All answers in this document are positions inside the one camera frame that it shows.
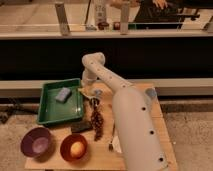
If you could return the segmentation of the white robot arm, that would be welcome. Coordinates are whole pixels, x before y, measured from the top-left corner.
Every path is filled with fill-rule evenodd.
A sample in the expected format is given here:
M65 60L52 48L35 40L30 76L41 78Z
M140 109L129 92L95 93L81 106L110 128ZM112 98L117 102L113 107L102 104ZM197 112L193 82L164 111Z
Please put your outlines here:
M169 171L151 118L153 97L107 69L102 52L82 57L83 86L102 80L113 92L112 111L127 171Z

